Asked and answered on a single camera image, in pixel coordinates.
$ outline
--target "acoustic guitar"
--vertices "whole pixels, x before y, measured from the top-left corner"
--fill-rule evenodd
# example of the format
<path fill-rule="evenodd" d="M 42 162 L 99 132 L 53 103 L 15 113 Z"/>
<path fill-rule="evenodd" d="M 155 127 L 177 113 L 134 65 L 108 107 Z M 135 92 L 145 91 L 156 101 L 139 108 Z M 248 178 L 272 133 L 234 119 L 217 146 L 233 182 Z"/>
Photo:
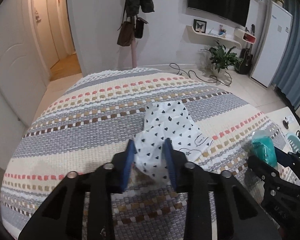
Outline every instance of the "acoustic guitar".
<path fill-rule="evenodd" d="M 251 25 L 252 35 L 255 35 L 255 25 Z M 249 49 L 241 50 L 240 58 L 243 58 L 243 61 L 236 67 L 236 70 L 239 74 L 246 75 L 250 72 L 252 67 L 252 58 L 253 55 L 251 54 L 252 44 L 250 44 Z"/>

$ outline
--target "striped blanket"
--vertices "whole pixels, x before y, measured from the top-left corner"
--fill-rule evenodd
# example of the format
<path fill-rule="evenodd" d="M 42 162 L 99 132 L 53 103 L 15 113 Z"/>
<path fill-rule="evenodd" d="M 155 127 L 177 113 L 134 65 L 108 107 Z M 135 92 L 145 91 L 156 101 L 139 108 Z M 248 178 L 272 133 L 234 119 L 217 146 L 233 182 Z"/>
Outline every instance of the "striped blanket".
<path fill-rule="evenodd" d="M 146 104 L 174 100 L 181 100 L 203 134 L 214 140 L 196 163 L 207 171 L 231 171 L 260 201 L 262 187 L 247 170 L 252 132 L 269 130 L 278 148 L 290 150 L 263 112 L 217 87 L 157 69 L 105 71 L 77 82 L 24 135 L 2 182 L 2 221 L 7 230 L 18 238 L 69 171 L 92 172 L 124 151 L 127 141 L 143 130 Z M 289 171 L 280 172 L 294 180 Z M 187 194 L 176 194 L 170 185 L 156 184 L 132 169 L 126 192 L 112 195 L 116 239 L 182 239 L 186 200 Z M 212 195 L 210 202 L 215 231 Z M 84 239 L 88 205 L 87 195 Z"/>

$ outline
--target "white plastic bag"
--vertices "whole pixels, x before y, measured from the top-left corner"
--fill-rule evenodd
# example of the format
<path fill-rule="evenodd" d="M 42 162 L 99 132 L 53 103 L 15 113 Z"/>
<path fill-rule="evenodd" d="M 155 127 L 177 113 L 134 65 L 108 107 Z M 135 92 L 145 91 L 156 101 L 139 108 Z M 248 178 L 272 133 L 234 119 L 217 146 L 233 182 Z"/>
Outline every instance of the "white plastic bag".
<path fill-rule="evenodd" d="M 152 103 L 146 106 L 144 130 L 135 135 L 136 167 L 156 181 L 167 181 L 168 171 L 162 144 L 172 140 L 173 149 L 195 161 L 213 140 L 205 137 L 180 101 Z"/>

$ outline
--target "wall decoration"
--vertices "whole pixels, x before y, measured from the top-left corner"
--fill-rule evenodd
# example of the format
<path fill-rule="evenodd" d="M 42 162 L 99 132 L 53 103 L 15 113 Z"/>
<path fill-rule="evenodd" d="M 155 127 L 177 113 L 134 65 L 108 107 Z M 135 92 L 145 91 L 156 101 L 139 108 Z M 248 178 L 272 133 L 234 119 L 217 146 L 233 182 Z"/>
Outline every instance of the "wall decoration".
<path fill-rule="evenodd" d="M 41 18 L 40 18 L 40 15 L 37 11 L 36 8 L 34 8 L 34 16 L 35 16 L 35 21 L 38 23 L 38 22 L 41 22 Z"/>
<path fill-rule="evenodd" d="M 207 22 L 201 20 L 194 20 L 193 29 L 198 33 L 206 33 Z"/>

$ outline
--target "butterfly frame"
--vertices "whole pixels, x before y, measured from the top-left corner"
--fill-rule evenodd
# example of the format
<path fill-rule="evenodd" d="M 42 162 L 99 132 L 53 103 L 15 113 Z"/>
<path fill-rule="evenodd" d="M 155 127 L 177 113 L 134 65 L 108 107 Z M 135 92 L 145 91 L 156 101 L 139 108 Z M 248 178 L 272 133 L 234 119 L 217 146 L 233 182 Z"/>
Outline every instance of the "butterfly frame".
<path fill-rule="evenodd" d="M 198 33 L 206 33 L 207 22 L 202 20 L 194 20 L 193 29 Z"/>

